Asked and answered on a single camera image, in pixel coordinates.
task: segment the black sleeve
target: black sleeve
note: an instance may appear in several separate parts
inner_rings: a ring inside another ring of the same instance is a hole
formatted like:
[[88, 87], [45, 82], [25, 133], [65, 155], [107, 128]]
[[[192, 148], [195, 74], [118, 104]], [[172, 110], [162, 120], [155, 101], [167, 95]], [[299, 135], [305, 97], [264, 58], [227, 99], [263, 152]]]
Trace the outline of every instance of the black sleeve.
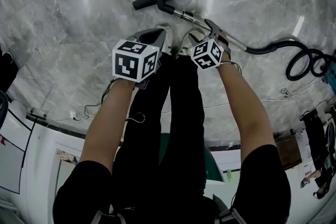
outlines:
[[53, 206], [55, 224], [91, 223], [97, 211], [110, 208], [110, 171], [100, 163], [77, 164], [58, 190]]
[[233, 208], [246, 223], [286, 223], [290, 186], [274, 145], [252, 151], [241, 165]]

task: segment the black vacuum hose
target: black vacuum hose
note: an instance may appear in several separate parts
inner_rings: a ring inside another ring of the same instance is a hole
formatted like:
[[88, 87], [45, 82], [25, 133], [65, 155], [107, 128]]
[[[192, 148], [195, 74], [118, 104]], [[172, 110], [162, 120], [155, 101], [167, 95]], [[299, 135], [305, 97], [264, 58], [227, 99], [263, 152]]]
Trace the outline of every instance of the black vacuum hose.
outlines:
[[[322, 77], [327, 72], [327, 69], [328, 69], [328, 66], [329, 66], [330, 62], [333, 61], [334, 63], [336, 63], [336, 58], [335, 57], [332, 57], [331, 55], [324, 54], [323, 52], [321, 52], [320, 50], [317, 50], [317, 49], [309, 49], [304, 44], [302, 44], [298, 41], [293, 41], [293, 40], [271, 43], [268, 46], [266, 46], [265, 48], [261, 48], [261, 49], [247, 48], [246, 52], [248, 54], [263, 55], [263, 54], [268, 54], [270, 52], [276, 51], [277, 49], [284, 48], [284, 47], [297, 47], [297, 48], [301, 49], [301, 51], [298, 54], [296, 54], [290, 60], [288, 66], [286, 68], [286, 77], [290, 81], [297, 81], [299, 79], [302, 79], [304, 76], [306, 76], [309, 73], [309, 71], [311, 71], [311, 73], [315, 77]], [[308, 63], [307, 68], [303, 72], [301, 72], [300, 74], [298, 74], [296, 76], [291, 76], [290, 72], [292, 71], [293, 66], [296, 64], [296, 62], [299, 59], [301, 59], [303, 56], [306, 56], [306, 55], [309, 57], [309, 63]], [[320, 59], [324, 60], [325, 65], [323, 67], [323, 70], [320, 73], [316, 73], [314, 71], [314, 65]]]

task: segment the vacuum hose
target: vacuum hose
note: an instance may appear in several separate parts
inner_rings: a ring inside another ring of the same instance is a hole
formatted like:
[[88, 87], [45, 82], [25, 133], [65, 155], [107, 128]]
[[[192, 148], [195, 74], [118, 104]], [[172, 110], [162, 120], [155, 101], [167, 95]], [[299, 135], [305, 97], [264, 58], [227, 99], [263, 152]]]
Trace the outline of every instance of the vacuum hose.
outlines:
[[[182, 19], [184, 19], [188, 22], [196, 24], [196, 25], [198, 25], [198, 26], [200, 26], [200, 27], [202, 27], [206, 30], [211, 30], [209, 28], [209, 26], [207, 26], [207, 24], [204, 23], [203, 20], [195, 18], [194, 15], [190, 12], [181, 11], [181, 10], [178, 10], [178, 9], [166, 4], [166, 1], [169, 1], [169, 0], [136, 0], [136, 1], [133, 2], [133, 6], [136, 10], [138, 10], [138, 9], [146, 8], [146, 7], [149, 7], [149, 6], [152, 6], [152, 5], [157, 5], [157, 7], [160, 10], [162, 10], [163, 12], [166, 12], [166, 13], [169, 13], [169, 14], [174, 14], [174, 15], [176, 15], [176, 16], [178, 16], [178, 17], [180, 17], [180, 18], [182, 18]], [[235, 37], [231, 36], [229, 33], [225, 32], [225, 31], [223, 31], [223, 33], [226, 35], [227, 40], [231, 44], [237, 46], [238, 48], [247, 52], [248, 54], [254, 54], [254, 55], [269, 54], [270, 52], [274, 52], [277, 49], [285, 48], [285, 47], [300, 48], [301, 51], [298, 54], [296, 54], [293, 57], [293, 59], [291, 59], [291, 61], [289, 62], [288, 66], [287, 66], [287, 69], [286, 69], [286, 77], [290, 81], [296, 81], [296, 80], [302, 79], [304, 76], [306, 76], [309, 73], [309, 71], [311, 71], [311, 73], [315, 77], [322, 77], [327, 72], [330, 62], [336, 63], [336, 58], [335, 57], [333, 57], [331, 55], [326, 55], [326, 54], [324, 54], [323, 52], [321, 52], [320, 50], [317, 50], [317, 49], [309, 49], [309, 48], [307, 48], [307, 46], [305, 46], [304, 44], [302, 44], [298, 41], [288, 40], [288, 41], [274, 42], [274, 43], [271, 43], [271, 44], [267, 45], [265, 48], [254, 49], [254, 48], [247, 47], [244, 43], [242, 43], [241, 41], [239, 41]], [[298, 74], [296, 76], [291, 76], [290, 72], [292, 71], [293, 66], [296, 64], [296, 62], [298, 60], [300, 60], [303, 56], [306, 56], [306, 55], [309, 57], [308, 66], [300, 74]], [[317, 73], [317, 72], [314, 71], [314, 65], [320, 59], [323, 59], [325, 61], [325, 65], [324, 65], [322, 71], [320, 73]]]
[[[330, 62], [333, 61], [334, 63], [336, 63], [336, 58], [335, 57], [332, 57], [331, 55], [324, 54], [323, 52], [321, 52], [320, 50], [317, 50], [317, 49], [309, 49], [304, 44], [302, 44], [298, 41], [293, 41], [293, 40], [271, 43], [268, 46], [266, 46], [265, 48], [261, 48], [261, 49], [253, 49], [253, 48], [247, 47], [245, 51], [248, 54], [263, 55], [263, 54], [268, 54], [270, 52], [276, 51], [277, 49], [285, 48], [285, 47], [297, 47], [297, 48], [301, 49], [301, 51], [298, 54], [296, 54], [290, 60], [289, 64], [287, 65], [286, 77], [290, 81], [297, 81], [299, 79], [302, 79], [304, 76], [306, 76], [309, 73], [309, 71], [311, 71], [311, 73], [315, 77], [322, 77], [327, 72], [327, 69], [328, 69], [328, 66], [329, 66]], [[292, 71], [293, 66], [296, 64], [296, 62], [298, 60], [300, 60], [302, 57], [304, 57], [306, 55], [309, 57], [308, 66], [300, 74], [298, 74], [296, 76], [291, 76], [290, 73]], [[320, 59], [323, 59], [325, 61], [325, 65], [323, 67], [323, 70], [320, 73], [317, 73], [314, 70], [314, 65]]]

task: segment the black pants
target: black pants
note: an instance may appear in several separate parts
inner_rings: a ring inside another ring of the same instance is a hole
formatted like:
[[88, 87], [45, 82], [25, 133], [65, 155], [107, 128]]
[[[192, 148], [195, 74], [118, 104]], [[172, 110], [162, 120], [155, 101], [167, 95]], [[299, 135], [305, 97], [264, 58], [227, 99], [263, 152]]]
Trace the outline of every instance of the black pants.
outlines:
[[320, 170], [322, 174], [322, 176], [320, 178], [316, 178], [315, 181], [319, 187], [322, 187], [326, 183], [326, 168], [324, 166], [324, 160], [329, 155], [326, 147], [327, 143], [324, 136], [323, 124], [321, 119], [318, 117], [316, 110], [306, 114], [302, 119], [306, 125], [311, 157], [314, 161], [315, 169]]
[[[203, 195], [205, 188], [204, 110], [197, 66], [188, 56], [173, 60], [163, 54], [161, 68], [146, 90], [139, 90], [130, 117], [145, 115], [144, 123], [129, 121], [112, 169], [112, 204], [139, 207], [148, 200], [162, 203], [170, 196]], [[172, 120], [169, 143], [159, 165], [161, 110], [170, 88]]]

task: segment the black shirt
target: black shirt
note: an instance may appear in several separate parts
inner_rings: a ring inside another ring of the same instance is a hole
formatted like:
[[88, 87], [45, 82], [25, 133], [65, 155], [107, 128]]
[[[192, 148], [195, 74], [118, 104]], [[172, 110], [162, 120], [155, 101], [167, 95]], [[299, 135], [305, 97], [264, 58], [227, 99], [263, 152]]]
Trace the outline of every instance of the black shirt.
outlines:
[[[91, 223], [98, 210], [107, 214], [111, 204], [110, 183], [111, 174], [103, 165], [92, 161], [79, 163], [57, 193], [54, 223]], [[233, 208], [246, 223], [286, 223], [290, 201], [290, 186], [277, 148], [265, 145], [255, 149], [242, 163]], [[204, 196], [181, 195], [174, 200], [162, 197], [141, 213], [145, 216], [159, 214], [158, 223], [213, 224], [218, 208]], [[127, 224], [142, 222], [138, 220], [136, 209], [120, 214]], [[120, 223], [120, 218], [110, 217], [108, 223]]]

